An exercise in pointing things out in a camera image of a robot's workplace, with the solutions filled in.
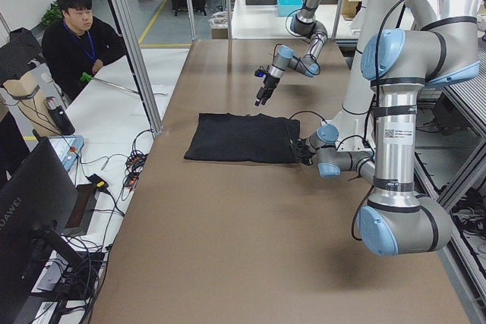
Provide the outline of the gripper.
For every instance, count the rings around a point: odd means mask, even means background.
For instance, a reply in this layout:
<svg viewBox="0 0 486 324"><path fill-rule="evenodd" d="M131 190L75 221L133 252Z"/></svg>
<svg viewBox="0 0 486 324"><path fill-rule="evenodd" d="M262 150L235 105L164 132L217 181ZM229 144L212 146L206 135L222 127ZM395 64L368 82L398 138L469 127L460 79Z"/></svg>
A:
<svg viewBox="0 0 486 324"><path fill-rule="evenodd" d="M298 141L298 160L304 165L312 165L315 152L312 152L310 147L303 141Z"/></svg>
<svg viewBox="0 0 486 324"><path fill-rule="evenodd" d="M264 78L264 87L261 87L256 95L255 106L265 105L267 100L273 95L273 90L276 89L279 83L279 78L267 74Z"/></svg>

